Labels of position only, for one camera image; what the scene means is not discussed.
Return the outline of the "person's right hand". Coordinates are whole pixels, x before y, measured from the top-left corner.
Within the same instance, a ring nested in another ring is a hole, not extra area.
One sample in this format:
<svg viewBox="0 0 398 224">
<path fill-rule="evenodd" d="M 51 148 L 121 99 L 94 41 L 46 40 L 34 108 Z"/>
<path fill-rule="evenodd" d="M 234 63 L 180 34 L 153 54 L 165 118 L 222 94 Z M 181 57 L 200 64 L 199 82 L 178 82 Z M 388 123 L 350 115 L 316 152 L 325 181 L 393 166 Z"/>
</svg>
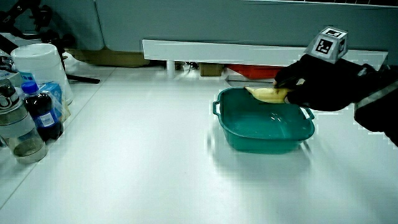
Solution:
<svg viewBox="0 0 398 224">
<path fill-rule="evenodd" d="M 338 111 L 358 99 L 356 84 L 369 66 L 343 58 L 348 31 L 328 26 L 309 43 L 300 59 L 283 68 L 274 88 L 288 89 L 284 100 L 320 111 Z"/>
</svg>

